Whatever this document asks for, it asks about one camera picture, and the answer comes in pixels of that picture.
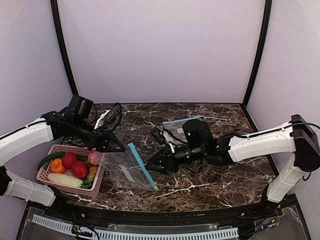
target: marble tabletop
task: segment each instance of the marble tabletop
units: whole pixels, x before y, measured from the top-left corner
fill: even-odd
[[[97,104],[98,115],[112,107]],[[130,103],[123,104],[123,118],[114,131],[124,143],[134,143],[146,163],[162,147],[150,135],[154,126],[202,116],[214,138],[237,132],[252,133],[239,104],[231,103]],[[95,116],[92,110],[90,119]],[[197,168],[197,162],[190,167]],[[247,159],[230,166],[203,164],[200,173],[192,173],[183,165],[175,174],[150,172],[159,191],[116,189],[105,172],[99,195],[90,198],[64,193],[70,204],[118,211],[135,212],[189,212],[230,208],[257,203],[263,189],[275,179],[265,156]]]

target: wall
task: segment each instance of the wall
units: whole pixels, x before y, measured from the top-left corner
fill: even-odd
[[[319,13],[318,0],[273,1],[261,65],[248,105],[260,130],[280,125],[293,114],[320,125]],[[275,155],[280,169],[286,157]],[[319,181],[320,170],[294,189],[312,239],[320,236]]]
[[[50,1],[0,1],[0,136],[51,110],[67,106],[72,94],[60,57]],[[48,153],[43,144],[12,159],[7,169],[35,180]],[[26,202],[0,197],[0,239],[16,238]]]
[[[97,103],[242,102],[264,1],[59,3],[84,97]]]

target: ziplock bag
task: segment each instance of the ziplock bag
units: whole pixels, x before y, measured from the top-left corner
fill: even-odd
[[[164,121],[164,122],[162,122],[162,124],[163,124],[163,128],[170,130],[174,136],[176,136],[178,139],[186,142],[187,139],[186,139],[184,130],[182,129],[182,126],[185,122],[192,120],[192,119],[201,120],[201,116],[195,116],[195,117],[179,119],[179,120],[174,120],[174,121]],[[175,140],[173,137],[171,137],[169,135],[166,135],[166,136],[170,139],[170,142],[173,142],[176,145],[181,144],[181,142]]]
[[[125,148],[125,152],[94,152],[91,161],[101,164],[109,172],[117,189],[158,190],[134,144],[129,143]]]

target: blue strip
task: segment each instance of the blue strip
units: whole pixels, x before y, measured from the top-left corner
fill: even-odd
[[[139,163],[142,171],[144,172],[146,178],[149,180],[150,184],[152,185],[153,189],[154,190],[158,190],[158,187],[155,183],[155,181],[153,180],[152,176],[150,175],[150,173],[147,171],[147,169],[145,168],[145,164],[144,162],[142,161],[139,153],[137,152],[136,148],[135,148],[135,145],[133,143],[129,143],[128,144],[130,150],[132,151],[135,159],[137,160],[137,162]]]
[[[186,122],[188,120],[192,120],[192,119],[199,119],[201,118],[201,116],[194,116],[194,117],[190,117],[190,118],[185,118],[185,119],[179,119],[179,120],[175,120],[175,121],[163,121],[162,124],[174,124],[174,123],[180,123],[180,122]]]

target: plastic basket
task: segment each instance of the plastic basket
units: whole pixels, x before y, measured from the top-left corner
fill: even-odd
[[[76,146],[67,146],[67,145],[53,145],[48,153],[53,154],[56,152],[73,152],[77,155],[83,155],[83,156],[88,156],[90,151],[84,147],[76,147]],[[70,193],[70,194],[78,194],[78,195],[85,195],[87,197],[96,197],[99,194],[99,188],[102,182],[102,178],[104,176],[104,169],[102,168],[101,165],[98,167],[98,171],[96,172],[94,182],[92,185],[91,189],[82,189],[82,188],[76,188],[76,187],[69,187],[69,186],[64,186],[61,184],[53,183],[48,180],[48,174],[52,173],[50,164],[45,164],[44,169],[43,167],[40,168],[38,174],[36,175],[36,179],[45,185],[51,185],[57,188],[60,191]]]

